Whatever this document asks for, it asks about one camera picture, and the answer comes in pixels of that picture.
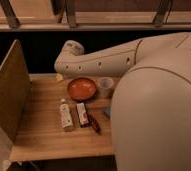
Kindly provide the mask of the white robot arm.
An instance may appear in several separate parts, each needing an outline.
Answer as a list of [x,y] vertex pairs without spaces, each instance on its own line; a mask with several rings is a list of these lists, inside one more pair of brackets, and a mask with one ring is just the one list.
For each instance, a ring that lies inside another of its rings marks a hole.
[[118,171],[191,171],[191,32],[90,54],[68,40],[54,68],[65,76],[120,78],[110,109]]

